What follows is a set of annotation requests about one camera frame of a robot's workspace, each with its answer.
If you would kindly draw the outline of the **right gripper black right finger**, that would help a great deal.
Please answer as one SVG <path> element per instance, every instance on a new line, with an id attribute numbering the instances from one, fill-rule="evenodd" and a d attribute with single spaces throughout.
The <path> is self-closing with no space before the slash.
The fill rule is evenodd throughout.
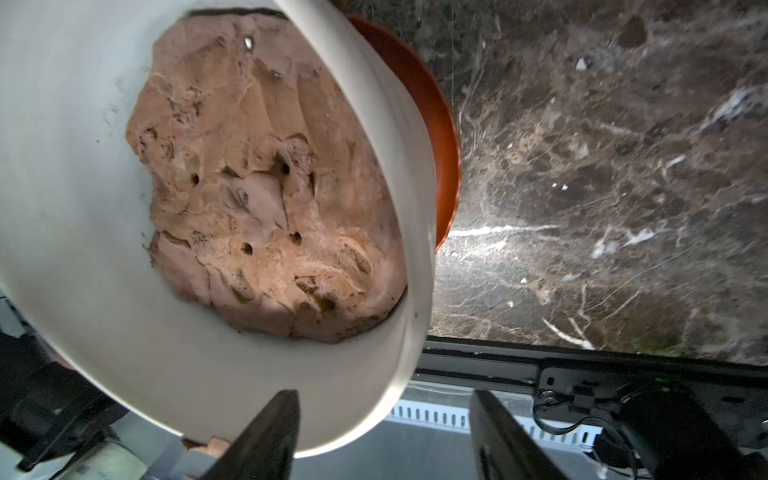
<path id="1" fill-rule="evenodd" d="M 566 479 L 490 391 L 473 391 L 469 424 L 479 479 Z"/>

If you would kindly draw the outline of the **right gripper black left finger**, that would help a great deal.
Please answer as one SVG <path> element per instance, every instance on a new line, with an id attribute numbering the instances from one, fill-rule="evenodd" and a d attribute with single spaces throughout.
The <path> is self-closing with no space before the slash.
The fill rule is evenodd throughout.
<path id="1" fill-rule="evenodd" d="M 201 479 L 288 479 L 299 427 L 298 392 L 279 391 Z"/>

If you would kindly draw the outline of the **white ceramic pot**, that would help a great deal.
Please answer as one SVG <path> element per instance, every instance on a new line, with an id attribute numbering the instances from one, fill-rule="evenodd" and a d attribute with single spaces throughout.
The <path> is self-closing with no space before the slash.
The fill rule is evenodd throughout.
<path id="1" fill-rule="evenodd" d="M 335 344 L 240 333 L 178 299 L 145 243 L 152 181 L 125 139 L 153 42 L 233 1 L 1 5 L 1 288 L 83 376 L 198 442 L 238 436 L 273 395 L 300 397 L 300 458 L 380 423 L 413 375 L 431 319 L 436 169 L 402 82 L 328 1 L 270 1 L 354 109 L 393 198 L 408 288 L 391 317 Z"/>

